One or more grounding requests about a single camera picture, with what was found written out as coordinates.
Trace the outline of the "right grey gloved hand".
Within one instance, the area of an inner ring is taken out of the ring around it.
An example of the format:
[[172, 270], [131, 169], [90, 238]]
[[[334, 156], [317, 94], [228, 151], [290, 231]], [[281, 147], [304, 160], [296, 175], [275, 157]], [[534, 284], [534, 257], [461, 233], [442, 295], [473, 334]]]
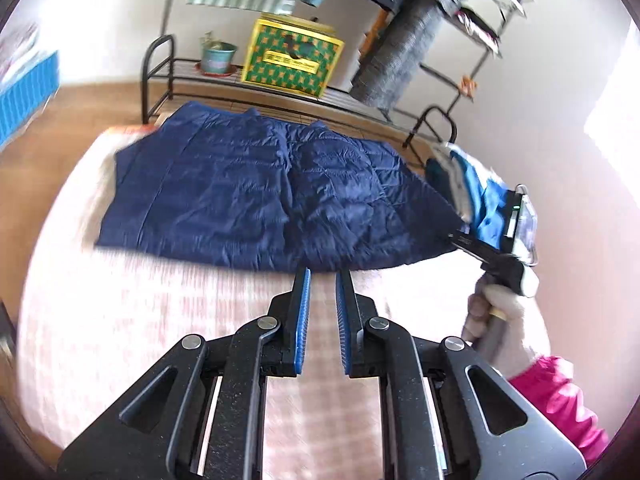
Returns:
[[461, 338], [468, 344], [485, 342], [493, 313], [498, 313], [504, 325], [497, 350], [492, 356], [485, 356], [485, 360], [502, 376], [514, 378], [529, 370], [539, 358], [550, 356], [548, 330], [536, 299], [518, 296], [489, 274], [476, 282], [468, 298]]

